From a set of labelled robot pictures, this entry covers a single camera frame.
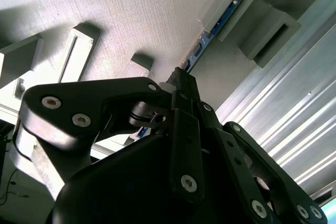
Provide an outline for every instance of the bolt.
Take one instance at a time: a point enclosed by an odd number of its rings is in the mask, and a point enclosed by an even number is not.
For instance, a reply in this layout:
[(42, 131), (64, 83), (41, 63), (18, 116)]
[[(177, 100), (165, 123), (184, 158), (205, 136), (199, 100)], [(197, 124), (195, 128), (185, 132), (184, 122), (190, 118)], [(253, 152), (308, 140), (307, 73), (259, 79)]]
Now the bolt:
[(264, 206), (257, 200), (252, 200), (251, 202), (254, 212), (261, 218), (265, 219), (267, 217), (267, 211)]
[(232, 126), (232, 128), (236, 131), (236, 132), (240, 132), (240, 128), (238, 127), (238, 125), (234, 124)]
[(72, 122), (78, 127), (88, 127), (91, 124), (91, 119), (84, 114), (76, 114), (72, 117)]
[(211, 111), (211, 107), (208, 104), (204, 103), (203, 106), (207, 111)]
[(42, 99), (42, 104), (44, 107), (54, 110), (61, 107), (62, 103), (56, 97), (44, 97)]
[(310, 210), (313, 212), (313, 214), (319, 218), (319, 219), (322, 219), (322, 214), (320, 213), (320, 211), (314, 207), (314, 206), (310, 206)]
[(156, 90), (156, 86), (154, 86), (153, 84), (148, 84), (148, 87), (151, 89), (151, 90)]
[(307, 210), (305, 210), (305, 209), (303, 208), (303, 206), (301, 206), (301, 205), (297, 205), (296, 207), (297, 207), (299, 213), (300, 213), (304, 218), (306, 218), (306, 219), (309, 218), (309, 214), (308, 214)]
[(192, 176), (183, 175), (181, 177), (181, 184), (189, 193), (194, 193), (197, 190), (197, 183)]

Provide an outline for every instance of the cable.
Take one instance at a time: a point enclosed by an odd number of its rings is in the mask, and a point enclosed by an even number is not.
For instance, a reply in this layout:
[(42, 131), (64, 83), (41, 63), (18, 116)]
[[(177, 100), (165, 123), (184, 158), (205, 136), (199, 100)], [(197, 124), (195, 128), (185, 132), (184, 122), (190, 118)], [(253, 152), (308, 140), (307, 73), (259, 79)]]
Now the cable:
[(12, 172), (11, 176), (9, 177), (9, 180), (8, 180), (8, 183), (7, 183), (7, 188), (6, 188), (5, 200), (4, 200), (4, 202), (2, 202), (2, 203), (0, 204), (0, 206), (4, 205), (4, 204), (6, 203), (6, 201), (7, 201), (9, 185), (10, 185), (10, 183), (11, 183), (11, 180), (12, 180), (14, 174), (15, 174), (17, 171), (18, 171), (18, 169), (15, 169), (15, 170)]

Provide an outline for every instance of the blue circuit board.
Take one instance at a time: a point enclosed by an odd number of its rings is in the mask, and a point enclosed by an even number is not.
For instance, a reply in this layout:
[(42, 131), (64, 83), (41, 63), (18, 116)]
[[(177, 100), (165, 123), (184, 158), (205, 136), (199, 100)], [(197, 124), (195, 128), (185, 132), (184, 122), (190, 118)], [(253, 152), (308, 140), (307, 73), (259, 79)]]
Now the blue circuit board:
[(212, 28), (211, 32), (208, 33), (206, 31), (203, 31), (201, 33), (197, 42), (194, 44), (192, 50), (189, 52), (184, 62), (184, 66), (182, 67), (187, 73), (189, 73), (193, 69), (196, 62), (199, 60), (201, 54), (204, 52), (204, 50), (209, 45), (211, 40), (213, 40), (213, 38), (225, 26), (225, 24), (228, 22), (228, 20), (230, 19), (230, 17), (232, 16), (232, 14), (235, 12), (235, 10), (238, 8), (238, 6), (242, 1), (243, 0), (233, 0), (231, 4), (228, 6), (228, 8), (224, 11), (224, 14), (218, 20), (216, 25)]

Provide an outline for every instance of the ribbed metal panel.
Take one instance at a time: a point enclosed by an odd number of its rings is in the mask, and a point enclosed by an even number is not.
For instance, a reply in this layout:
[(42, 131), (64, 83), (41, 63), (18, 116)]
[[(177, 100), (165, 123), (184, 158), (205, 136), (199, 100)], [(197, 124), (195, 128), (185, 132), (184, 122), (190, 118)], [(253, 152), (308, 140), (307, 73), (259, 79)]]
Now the ribbed metal panel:
[(317, 0), (301, 29), (217, 110), (309, 194), (336, 179), (336, 0)]

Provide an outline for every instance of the black metal link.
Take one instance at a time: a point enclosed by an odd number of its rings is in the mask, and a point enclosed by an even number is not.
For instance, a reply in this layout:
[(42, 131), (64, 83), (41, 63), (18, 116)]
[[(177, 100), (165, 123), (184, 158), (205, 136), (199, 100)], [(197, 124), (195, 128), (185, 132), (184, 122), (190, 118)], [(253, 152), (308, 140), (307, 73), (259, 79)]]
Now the black metal link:
[[(232, 134), (239, 147), (252, 159), (251, 172), (270, 188), (274, 211), (283, 223), (327, 224), (323, 211), (294, 180), (272, 159), (266, 151), (237, 123), (228, 122), (223, 130)], [(315, 207), (321, 218), (311, 210)], [(304, 208), (308, 217), (300, 213)]]
[[(202, 146), (206, 146), (212, 155), (217, 156), (221, 162), (220, 167), (226, 167), (224, 170), (228, 171), (227, 179), (232, 180), (235, 185), (235, 195), (246, 220), (253, 223), (280, 223), (265, 203), (233, 136), (222, 130), (214, 110), (208, 104), (199, 102), (197, 108), (200, 114)], [(257, 201), (263, 207), (263, 218), (253, 210), (252, 201)]]
[(176, 86), (176, 89), (182, 90), (184, 94), (191, 98), (189, 90), (188, 74), (180, 68), (175, 68), (174, 72), (169, 77), (167, 83)]
[[(198, 119), (192, 115), (192, 100), (184, 90), (172, 94), (169, 136), (172, 141), (170, 184), (187, 202), (200, 204), (204, 199), (204, 178)], [(190, 185), (183, 179), (190, 176)]]
[[(24, 94), (19, 117), (23, 126), (40, 139), (62, 150), (76, 150), (91, 146), (110, 120), (111, 114), (106, 110), (117, 110), (121, 116), (118, 123), (122, 132), (123, 125), (125, 129), (130, 128), (128, 115), (133, 103), (158, 100), (162, 94), (160, 87), (148, 78), (34, 86)], [(46, 108), (41, 102), (44, 97), (56, 97), (61, 106), (53, 110)], [(90, 118), (88, 127), (74, 125), (72, 117), (78, 113)]]
[(197, 83), (196, 83), (196, 79), (195, 77), (191, 76), (190, 74), (188, 75), (188, 82), (189, 82), (189, 90), (190, 90), (190, 96), (191, 99), (194, 102), (199, 102), (200, 99), (200, 95), (198, 92), (198, 88), (197, 88)]

